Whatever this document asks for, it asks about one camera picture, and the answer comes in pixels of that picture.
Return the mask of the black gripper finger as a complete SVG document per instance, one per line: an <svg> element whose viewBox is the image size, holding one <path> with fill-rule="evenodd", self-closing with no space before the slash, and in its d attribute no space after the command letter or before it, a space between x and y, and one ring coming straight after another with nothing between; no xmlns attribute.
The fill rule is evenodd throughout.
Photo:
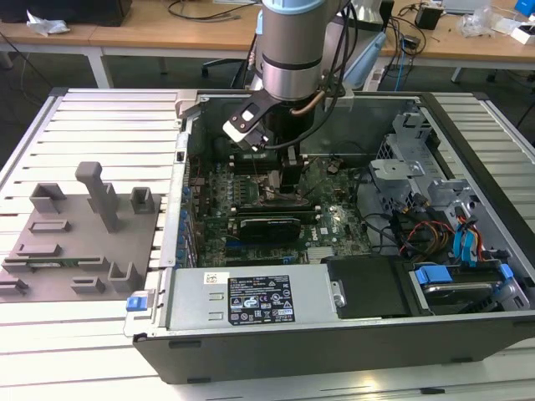
<svg viewBox="0 0 535 401"><path fill-rule="evenodd" d="M294 193L301 177L301 165L284 165L282 167L282 193Z"/></svg>

